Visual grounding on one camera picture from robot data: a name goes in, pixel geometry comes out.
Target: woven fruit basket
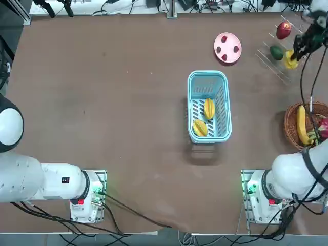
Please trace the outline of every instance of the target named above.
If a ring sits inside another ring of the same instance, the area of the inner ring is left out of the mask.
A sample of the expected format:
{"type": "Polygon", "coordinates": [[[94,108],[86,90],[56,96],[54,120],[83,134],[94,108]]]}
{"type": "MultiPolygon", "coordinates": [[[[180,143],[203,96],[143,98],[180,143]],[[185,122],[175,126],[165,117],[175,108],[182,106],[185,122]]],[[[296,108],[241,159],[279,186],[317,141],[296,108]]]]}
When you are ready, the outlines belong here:
{"type": "MultiPolygon", "coordinates": [[[[285,113],[284,123],[283,123],[283,130],[287,140],[298,150],[303,150],[305,146],[299,139],[297,133],[297,109],[300,105],[302,105],[302,103],[291,105],[287,109],[285,113]]],[[[305,104],[305,108],[306,111],[308,112],[309,104],[305,104]]],[[[321,121],[321,117],[319,115],[328,117],[328,106],[322,102],[315,102],[313,103],[313,119],[316,124],[319,124],[321,121]]],[[[305,126],[307,132],[313,129],[311,120],[308,115],[306,115],[305,126]]]]}

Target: banana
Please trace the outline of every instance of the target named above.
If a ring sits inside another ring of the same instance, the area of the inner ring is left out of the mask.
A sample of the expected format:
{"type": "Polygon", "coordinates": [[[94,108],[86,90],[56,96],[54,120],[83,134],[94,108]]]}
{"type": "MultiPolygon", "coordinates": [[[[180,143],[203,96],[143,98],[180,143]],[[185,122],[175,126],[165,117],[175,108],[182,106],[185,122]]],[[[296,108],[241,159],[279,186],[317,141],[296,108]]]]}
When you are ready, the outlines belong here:
{"type": "Polygon", "coordinates": [[[202,121],[200,119],[194,120],[193,129],[194,129],[195,134],[198,137],[206,137],[207,136],[208,131],[207,131],[207,126],[204,121],[202,121]]]}
{"type": "Polygon", "coordinates": [[[305,128],[305,108],[303,105],[297,109],[297,133],[301,142],[305,145],[313,144],[313,140],[309,139],[305,128]]]}
{"type": "Polygon", "coordinates": [[[214,105],[213,100],[211,100],[209,98],[205,100],[204,113],[205,113],[206,119],[212,119],[214,117],[215,105],[214,105]]]}

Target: table surface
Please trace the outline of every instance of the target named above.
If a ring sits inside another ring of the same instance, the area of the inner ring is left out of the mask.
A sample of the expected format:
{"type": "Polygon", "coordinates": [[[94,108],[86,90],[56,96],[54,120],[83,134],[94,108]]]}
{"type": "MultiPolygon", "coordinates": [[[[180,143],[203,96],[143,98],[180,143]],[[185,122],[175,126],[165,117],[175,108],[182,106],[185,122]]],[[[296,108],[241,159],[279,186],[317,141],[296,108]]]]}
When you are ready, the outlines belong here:
{"type": "MultiPolygon", "coordinates": [[[[8,98],[25,119],[16,151],[41,162],[107,169],[110,194],[172,227],[235,234],[243,206],[240,170],[268,169],[279,154],[296,151],[282,127],[287,107],[300,101],[299,83],[284,84],[255,56],[279,22],[279,14],[35,20],[24,27],[10,78],[8,98]],[[242,43],[240,60],[230,67],[213,53],[215,37],[226,31],[242,43]],[[221,70],[228,78],[233,130],[226,143],[189,141],[187,77],[194,70],[221,70]]],[[[306,69],[306,93],[321,54],[306,69]]],[[[326,66],[315,98],[328,103],[326,66]]],[[[67,201],[37,204],[69,217],[67,201]]],[[[1,204],[1,212],[0,232],[67,231],[10,204],[1,204]]],[[[159,229],[119,207],[113,212],[124,232],[159,229]]],[[[241,214],[238,234],[246,234],[241,214]]],[[[300,209],[288,233],[324,235],[327,221],[300,209]]],[[[108,214],[99,226],[114,228],[108,214]]],[[[262,230],[252,226],[252,233],[262,230]]]]}

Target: green avocado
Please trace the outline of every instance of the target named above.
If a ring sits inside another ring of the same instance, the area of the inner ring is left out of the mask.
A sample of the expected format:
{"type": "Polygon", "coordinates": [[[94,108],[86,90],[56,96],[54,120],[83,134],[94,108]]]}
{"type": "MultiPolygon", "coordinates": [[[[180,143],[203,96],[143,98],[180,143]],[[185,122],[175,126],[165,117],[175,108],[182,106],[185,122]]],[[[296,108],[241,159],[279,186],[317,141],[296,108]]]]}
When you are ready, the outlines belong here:
{"type": "Polygon", "coordinates": [[[281,60],[283,58],[283,51],[278,46],[271,46],[270,47],[270,53],[274,60],[281,60]]]}

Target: white device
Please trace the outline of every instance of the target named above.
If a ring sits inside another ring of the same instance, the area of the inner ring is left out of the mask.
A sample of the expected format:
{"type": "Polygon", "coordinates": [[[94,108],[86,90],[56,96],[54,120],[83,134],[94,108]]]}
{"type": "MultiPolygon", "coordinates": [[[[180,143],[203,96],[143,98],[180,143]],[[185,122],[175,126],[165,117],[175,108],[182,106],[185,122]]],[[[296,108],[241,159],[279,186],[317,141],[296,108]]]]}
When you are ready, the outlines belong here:
{"type": "Polygon", "coordinates": [[[8,151],[0,154],[0,202],[68,199],[71,219],[100,222],[104,185],[94,171],[65,163],[40,163],[8,151]]]}
{"type": "MultiPolygon", "coordinates": [[[[254,222],[269,223],[284,205],[284,200],[305,198],[328,163],[328,139],[308,150],[310,161],[305,162],[305,152],[279,155],[271,170],[256,170],[246,185],[246,196],[250,199],[254,222]]],[[[323,182],[315,185],[306,200],[318,197],[325,190],[328,172],[322,176],[323,182]]],[[[274,219],[278,222],[280,213],[274,219]]]]}

